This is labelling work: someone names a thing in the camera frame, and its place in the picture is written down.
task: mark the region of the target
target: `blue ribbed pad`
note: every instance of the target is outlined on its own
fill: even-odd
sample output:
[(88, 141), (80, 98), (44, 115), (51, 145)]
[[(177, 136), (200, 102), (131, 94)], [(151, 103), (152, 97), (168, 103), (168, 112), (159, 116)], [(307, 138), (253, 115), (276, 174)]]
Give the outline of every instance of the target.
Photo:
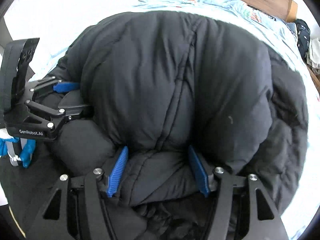
[(208, 197), (210, 193), (208, 175), (205, 172), (201, 161), (199, 160), (194, 148), (191, 145), (188, 148), (188, 158), (191, 170), (193, 172), (193, 175), (195, 176), (195, 180), (200, 192), (205, 197)]
[(109, 198), (112, 197), (113, 194), (116, 193), (118, 190), (122, 173), (128, 161), (128, 156), (129, 156), (129, 150), (128, 150), (128, 147), (125, 146), (122, 149), (122, 152), (119, 155), (119, 158), (109, 176), (108, 188), (106, 190), (106, 194)]

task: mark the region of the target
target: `white wall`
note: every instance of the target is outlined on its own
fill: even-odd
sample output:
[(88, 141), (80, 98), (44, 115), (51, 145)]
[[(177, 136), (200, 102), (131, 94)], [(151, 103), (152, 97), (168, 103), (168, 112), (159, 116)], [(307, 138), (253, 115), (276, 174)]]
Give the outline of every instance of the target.
[(297, 18), (304, 20), (310, 30), (311, 38), (320, 38), (320, 27), (303, 0), (294, 0), (298, 4)]

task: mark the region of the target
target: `white cloth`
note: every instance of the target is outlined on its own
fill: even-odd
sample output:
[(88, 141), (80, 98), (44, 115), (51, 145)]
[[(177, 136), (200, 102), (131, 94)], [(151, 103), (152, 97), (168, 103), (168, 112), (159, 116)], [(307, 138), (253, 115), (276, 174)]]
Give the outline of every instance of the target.
[(318, 38), (311, 40), (308, 54), (307, 63), (313, 68), (320, 70), (320, 40)]

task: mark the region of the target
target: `yellow cord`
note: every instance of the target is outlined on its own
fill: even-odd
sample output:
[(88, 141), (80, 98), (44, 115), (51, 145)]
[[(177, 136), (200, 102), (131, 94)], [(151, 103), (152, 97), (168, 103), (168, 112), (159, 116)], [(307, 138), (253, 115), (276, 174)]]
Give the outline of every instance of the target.
[(25, 234), (25, 232), (23, 232), (22, 228), (19, 226), (18, 222), (16, 221), (16, 219), (15, 219), (13, 213), (12, 213), (12, 210), (11, 210), (11, 207), (10, 207), (10, 206), (9, 206), (9, 210), (10, 210), (11, 216), (12, 216), (12, 218), (13, 218), (13, 221), (16, 223), (18, 229), (20, 230), (20, 232), (21, 232), (21, 234), (24, 236), (24, 238), (26, 238), (26, 234)]

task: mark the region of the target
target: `black fabric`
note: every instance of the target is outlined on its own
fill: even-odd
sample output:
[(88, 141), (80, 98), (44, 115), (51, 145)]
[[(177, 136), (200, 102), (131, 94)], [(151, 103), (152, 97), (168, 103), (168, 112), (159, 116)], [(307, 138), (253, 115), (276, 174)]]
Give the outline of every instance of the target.
[[(48, 145), (73, 176), (129, 147), (108, 203), (119, 239), (200, 237), (207, 213), (198, 211), (209, 210), (214, 198), (197, 193), (186, 154), (190, 143), (233, 174), (256, 173), (280, 213), (297, 189), (308, 130), (302, 78), (239, 27), (178, 12), (111, 16), (84, 30), (49, 76), (80, 82), (84, 101), (94, 107), (92, 120), (69, 122)], [(44, 104), (56, 107), (61, 96), (51, 97)], [(40, 150), (52, 165), (54, 157)], [(0, 164), (25, 178), (38, 165), (20, 171)], [(61, 174), (47, 169), (50, 178)], [(4, 174), (10, 203), (19, 190)], [(18, 209), (22, 204), (15, 212), (28, 229), (38, 206), (23, 203), (33, 209), (30, 222), (24, 221), (26, 208)]]
[(296, 24), (298, 31), (298, 50), (302, 59), (307, 59), (307, 52), (309, 50), (310, 43), (310, 29), (304, 20), (297, 19), (294, 23)]

